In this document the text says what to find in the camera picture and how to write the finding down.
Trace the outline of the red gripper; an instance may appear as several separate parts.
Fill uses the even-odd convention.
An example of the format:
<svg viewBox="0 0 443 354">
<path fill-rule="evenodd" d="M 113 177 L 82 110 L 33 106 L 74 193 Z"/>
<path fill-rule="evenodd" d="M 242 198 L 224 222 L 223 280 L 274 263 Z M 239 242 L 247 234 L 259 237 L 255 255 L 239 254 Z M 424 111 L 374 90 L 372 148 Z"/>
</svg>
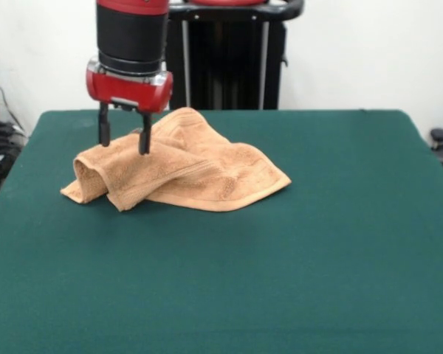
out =
<svg viewBox="0 0 443 354">
<path fill-rule="evenodd" d="M 98 111 L 99 144 L 108 147 L 111 140 L 108 120 L 109 104 L 135 108 L 142 117 L 139 153 L 151 149 L 151 114 L 164 111 L 172 95 L 173 75 L 167 71 L 149 77 L 128 76 L 109 71 L 96 57 L 86 67 L 86 88 L 89 96 L 100 102 Z"/>
</svg>

